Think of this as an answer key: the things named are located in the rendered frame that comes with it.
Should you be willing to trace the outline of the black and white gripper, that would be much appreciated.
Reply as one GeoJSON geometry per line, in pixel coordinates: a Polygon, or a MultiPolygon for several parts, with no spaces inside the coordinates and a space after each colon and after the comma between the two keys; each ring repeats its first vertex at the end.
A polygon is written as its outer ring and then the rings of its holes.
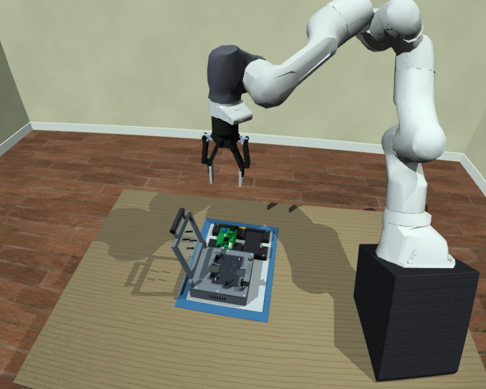
{"type": "Polygon", "coordinates": [[[208,167],[210,184],[212,184],[214,180],[213,159],[215,158],[215,155],[220,147],[230,149],[230,151],[233,153],[239,166],[239,187],[241,187],[242,177],[244,176],[244,169],[250,167],[250,154],[248,149],[249,137],[240,136],[238,132],[238,124],[230,125],[227,122],[213,116],[211,116],[211,123],[212,133],[204,133],[202,136],[203,150],[201,158],[201,163],[206,164],[208,167]],[[213,149],[210,159],[208,159],[207,153],[210,138],[216,143],[216,145],[213,149]],[[243,145],[242,148],[244,153],[244,161],[236,144],[238,141],[240,141],[243,145]]]}

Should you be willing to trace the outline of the green circuit board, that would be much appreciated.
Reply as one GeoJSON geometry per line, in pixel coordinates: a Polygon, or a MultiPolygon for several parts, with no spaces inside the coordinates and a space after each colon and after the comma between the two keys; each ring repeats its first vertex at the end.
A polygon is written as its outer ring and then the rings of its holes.
{"type": "Polygon", "coordinates": [[[215,247],[227,250],[234,250],[237,233],[238,229],[228,229],[220,227],[215,247]]]}

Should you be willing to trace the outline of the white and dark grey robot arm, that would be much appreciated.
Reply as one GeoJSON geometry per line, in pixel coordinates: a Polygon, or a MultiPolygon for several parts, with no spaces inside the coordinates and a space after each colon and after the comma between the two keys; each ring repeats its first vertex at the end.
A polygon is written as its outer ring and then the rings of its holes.
{"type": "Polygon", "coordinates": [[[446,240],[430,226],[432,215],[425,211],[427,182],[421,163],[443,154],[446,136],[434,105],[433,42],[422,34],[421,23],[413,0],[391,0],[379,9],[370,0],[334,0],[310,17],[307,45],[281,65],[235,45],[219,46],[207,65],[209,113],[230,125],[251,120],[252,112],[241,99],[244,93],[261,107],[280,106],[355,35],[370,51],[391,47],[396,53],[393,101],[399,124],[381,141],[388,181],[375,252],[401,267],[454,268],[446,240]]]}

